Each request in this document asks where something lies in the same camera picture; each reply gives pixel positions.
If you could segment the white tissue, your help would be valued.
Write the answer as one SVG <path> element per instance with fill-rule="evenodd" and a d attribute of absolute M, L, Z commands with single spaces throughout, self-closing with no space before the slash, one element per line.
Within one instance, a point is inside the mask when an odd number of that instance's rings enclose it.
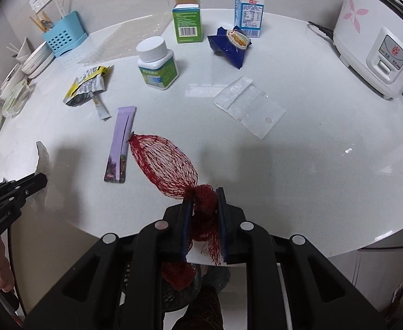
<path fill-rule="evenodd" d="M 37 141 L 37 153 L 38 153 L 38 163 L 37 163 L 36 172 L 45 174 L 47 177 L 47 180 L 49 180 L 49 176 L 51 173 L 50 156 L 49 156 L 46 146 L 41 141 Z M 49 182 L 47 182 L 46 187 L 43 190 L 39 191 L 37 193 L 37 195 L 35 196 L 35 202 L 37 204 L 37 211 L 39 213 L 42 213 L 45 210 L 45 200 L 47 198 L 48 187 L 49 187 Z"/>

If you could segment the red mesh net bag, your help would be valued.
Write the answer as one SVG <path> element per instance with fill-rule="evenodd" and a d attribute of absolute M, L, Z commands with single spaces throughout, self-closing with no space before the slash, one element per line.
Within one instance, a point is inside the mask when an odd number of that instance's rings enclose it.
<path fill-rule="evenodd" d="M 192 243 L 203 242 L 213 263 L 220 265 L 220 222 L 213 187 L 198 182 L 198 173 L 190 159 L 168 139 L 134 133 L 128 143 L 141 171 L 163 195 L 183 201 L 189 193 L 194 193 Z M 164 245 L 167 258 L 161 270 L 162 277 L 177 291 L 189 287 L 196 275 L 195 267 L 181 257 L 180 211 L 181 204 L 177 206 L 176 218 L 169 222 L 172 229 Z"/>

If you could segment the purple sachet packet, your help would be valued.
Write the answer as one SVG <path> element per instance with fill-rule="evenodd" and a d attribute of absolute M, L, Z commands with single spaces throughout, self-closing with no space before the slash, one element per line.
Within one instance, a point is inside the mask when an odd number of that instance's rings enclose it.
<path fill-rule="evenodd" d="M 107 159 L 107 167 L 104 173 L 104 182 L 125 182 L 129 148 L 128 140 L 132 132 L 136 111 L 137 108 L 135 106 L 124 106 L 118 109 L 110 154 Z"/>

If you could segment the clear plastic zip bag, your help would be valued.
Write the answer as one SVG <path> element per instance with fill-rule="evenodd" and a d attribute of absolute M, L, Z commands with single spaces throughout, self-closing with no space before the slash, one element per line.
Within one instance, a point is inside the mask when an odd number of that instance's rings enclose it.
<path fill-rule="evenodd" d="M 226 86 L 213 103 L 260 140 L 286 112 L 268 94 L 257 89 L 252 79 L 244 76 Z"/>

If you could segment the white green pill bottle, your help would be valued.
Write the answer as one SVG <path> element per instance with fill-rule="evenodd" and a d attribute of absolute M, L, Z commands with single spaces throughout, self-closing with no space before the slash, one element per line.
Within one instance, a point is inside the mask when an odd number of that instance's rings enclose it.
<path fill-rule="evenodd" d="M 165 90 L 178 77 L 174 52 L 161 36 L 149 37 L 137 47 L 137 65 L 146 85 Z"/>

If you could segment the yellow silver wrapper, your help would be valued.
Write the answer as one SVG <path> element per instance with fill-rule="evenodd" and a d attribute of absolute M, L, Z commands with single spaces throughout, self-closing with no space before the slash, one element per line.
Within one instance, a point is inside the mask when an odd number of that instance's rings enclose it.
<path fill-rule="evenodd" d="M 81 106 L 98 93 L 106 91 L 106 77 L 112 70 L 113 66 L 96 66 L 87 69 L 70 86 L 63 98 L 63 103 L 67 106 Z"/>

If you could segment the dark blue snack wrapper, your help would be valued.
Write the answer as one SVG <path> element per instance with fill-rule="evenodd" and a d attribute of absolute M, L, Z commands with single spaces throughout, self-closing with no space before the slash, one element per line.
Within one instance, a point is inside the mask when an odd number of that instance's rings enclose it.
<path fill-rule="evenodd" d="M 214 52 L 220 52 L 237 69 L 241 69 L 245 54 L 252 40 L 237 25 L 232 29 L 218 27 L 215 35 L 208 36 L 208 42 Z"/>

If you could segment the green carton box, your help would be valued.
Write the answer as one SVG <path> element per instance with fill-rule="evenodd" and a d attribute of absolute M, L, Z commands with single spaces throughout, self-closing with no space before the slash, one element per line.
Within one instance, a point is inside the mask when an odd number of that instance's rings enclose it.
<path fill-rule="evenodd" d="M 177 43 L 201 43 L 203 40 L 201 1 L 175 0 L 172 8 Z"/>

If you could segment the blue white milk carton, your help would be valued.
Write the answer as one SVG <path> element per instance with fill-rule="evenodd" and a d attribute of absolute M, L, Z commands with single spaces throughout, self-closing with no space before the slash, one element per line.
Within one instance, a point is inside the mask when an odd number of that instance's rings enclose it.
<path fill-rule="evenodd" d="M 259 38 L 265 0 L 234 0 L 234 25 L 245 35 Z"/>

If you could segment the white dish rack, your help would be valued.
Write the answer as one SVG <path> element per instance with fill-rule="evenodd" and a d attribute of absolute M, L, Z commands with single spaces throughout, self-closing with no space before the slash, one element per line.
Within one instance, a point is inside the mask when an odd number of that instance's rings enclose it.
<path fill-rule="evenodd" d="M 15 53 L 14 58 L 16 59 L 17 63 L 8 73 L 0 86 L 0 129 L 4 121 L 2 107 L 5 105 L 5 101 L 11 96 L 12 90 L 16 84 L 24 79 L 24 72 L 21 70 L 21 67 L 33 51 L 27 37 L 24 38 L 20 49 L 12 45 L 9 47 L 9 49 Z"/>

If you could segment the small silver sachet strip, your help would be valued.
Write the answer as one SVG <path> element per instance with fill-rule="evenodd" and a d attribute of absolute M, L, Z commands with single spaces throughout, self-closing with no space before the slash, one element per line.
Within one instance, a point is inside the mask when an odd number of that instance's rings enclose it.
<path fill-rule="evenodd" d="M 111 118 L 111 115 L 107 111 L 107 108 L 104 104 L 99 100 L 98 96 L 92 93 L 92 101 L 95 104 L 97 113 L 99 115 L 99 119 L 102 121 L 106 121 Z"/>

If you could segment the stack of white plates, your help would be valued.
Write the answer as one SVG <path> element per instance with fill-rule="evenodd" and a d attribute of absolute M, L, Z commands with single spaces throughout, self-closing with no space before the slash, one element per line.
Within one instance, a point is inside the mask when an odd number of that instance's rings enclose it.
<path fill-rule="evenodd" d="M 50 63 L 54 57 L 55 55 L 50 45 L 44 42 L 30 54 L 24 63 L 22 63 L 20 70 L 26 76 L 30 77 L 38 68 L 44 66 L 45 63 Z"/>

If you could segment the light blue utensil holder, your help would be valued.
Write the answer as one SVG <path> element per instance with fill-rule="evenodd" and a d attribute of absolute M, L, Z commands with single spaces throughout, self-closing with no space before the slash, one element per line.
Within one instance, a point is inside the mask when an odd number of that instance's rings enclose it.
<path fill-rule="evenodd" d="M 76 10 L 55 23 L 54 27 L 42 35 L 55 58 L 71 51 L 88 38 L 84 30 L 80 15 Z"/>

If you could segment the white floral rice cooker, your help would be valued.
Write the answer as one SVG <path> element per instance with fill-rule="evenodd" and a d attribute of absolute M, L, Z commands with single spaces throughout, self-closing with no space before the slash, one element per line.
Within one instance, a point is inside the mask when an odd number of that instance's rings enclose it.
<path fill-rule="evenodd" d="M 384 98 L 403 93 L 403 0 L 344 0 L 333 43 Z"/>

